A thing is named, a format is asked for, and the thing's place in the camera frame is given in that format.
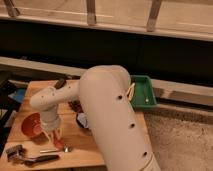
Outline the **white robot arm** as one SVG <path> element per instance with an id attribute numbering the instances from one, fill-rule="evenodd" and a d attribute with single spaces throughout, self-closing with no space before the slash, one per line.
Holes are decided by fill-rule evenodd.
<path id="1" fill-rule="evenodd" d="M 95 66 L 60 89 L 47 87 L 30 99 L 42 129 L 59 128 L 57 105 L 78 100 L 108 171 L 161 171 L 144 130 L 128 100 L 128 71 L 119 65 Z"/>

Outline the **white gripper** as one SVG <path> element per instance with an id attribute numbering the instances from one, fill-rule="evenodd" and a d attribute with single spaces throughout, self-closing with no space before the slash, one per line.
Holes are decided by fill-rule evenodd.
<path id="1" fill-rule="evenodd" d="M 57 107 L 52 107 L 49 110 L 41 111 L 40 122 L 41 128 L 44 130 L 43 133 L 49 141 L 52 141 L 51 133 L 47 132 L 52 132 L 57 129 L 58 136 L 63 136 L 63 129 L 60 127 L 61 119 L 57 113 Z"/>

